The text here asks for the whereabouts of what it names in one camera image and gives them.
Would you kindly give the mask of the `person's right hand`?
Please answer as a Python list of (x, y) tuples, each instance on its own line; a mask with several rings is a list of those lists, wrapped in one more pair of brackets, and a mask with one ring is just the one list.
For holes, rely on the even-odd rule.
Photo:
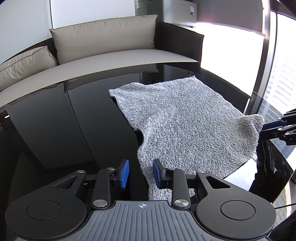
[(257, 172), (249, 192), (273, 203), (280, 195), (292, 174), (286, 170), (274, 170), (269, 164), (256, 161)]

